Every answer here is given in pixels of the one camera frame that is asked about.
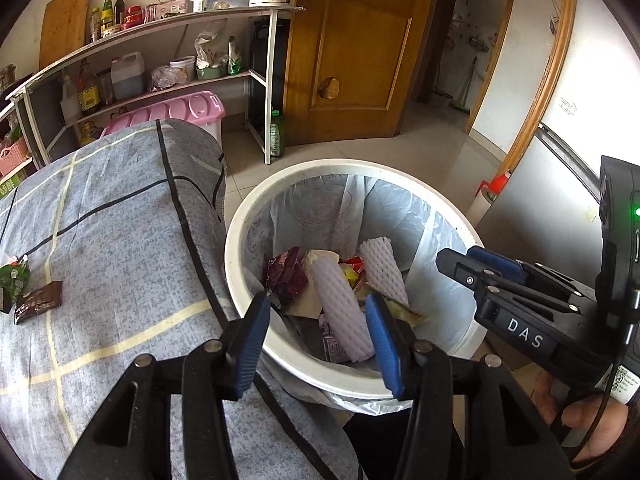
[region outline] green snack wrapper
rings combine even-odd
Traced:
[[[20,298],[30,276],[27,256],[23,256],[16,264],[0,267],[0,288],[3,291],[2,312],[9,313],[11,307]]]

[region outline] blue gripper pad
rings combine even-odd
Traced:
[[[369,294],[365,301],[365,317],[369,335],[376,349],[376,361],[382,371],[382,379],[385,386],[391,390],[394,397],[398,398],[404,390],[402,384],[402,362],[398,349],[386,325],[383,314],[380,312],[384,308],[388,313],[385,300],[379,294]]]
[[[255,369],[260,358],[262,343],[267,335],[271,315],[271,301],[264,294],[257,294],[242,323],[250,323],[248,330],[242,330],[237,336],[243,336],[244,345],[236,359],[236,395],[242,397],[254,381]]]
[[[492,253],[477,245],[469,248],[466,255],[477,262],[485,264],[487,267],[491,267],[493,270],[497,270],[505,280],[510,280],[510,282],[519,283],[520,285],[524,285],[527,281],[527,273],[522,269],[522,266],[506,256]]]

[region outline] wooden cutting board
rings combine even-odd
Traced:
[[[90,0],[51,0],[40,35],[40,69],[84,46]]]

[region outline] trash can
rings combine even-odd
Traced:
[[[258,184],[227,234],[225,273],[232,301],[244,316],[254,294],[263,290],[266,259],[293,246],[350,258],[360,243],[381,236],[390,238],[399,269],[408,271],[405,287],[412,310],[428,316],[414,329],[417,337],[450,355],[471,357],[486,334],[474,320],[473,293],[440,274],[435,258],[444,248],[466,253],[481,246],[478,234],[439,192],[372,162],[313,160]],[[392,398],[375,363],[338,365],[305,352],[274,310],[263,349],[276,378],[301,399],[371,415],[410,406]]]

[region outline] paper roll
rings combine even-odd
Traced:
[[[484,214],[489,210],[489,206],[492,204],[491,200],[489,200],[489,188],[483,187],[480,190],[480,193],[476,195],[474,198],[471,207],[466,212],[466,219],[469,220],[469,223],[475,228],[478,223],[482,220]]]

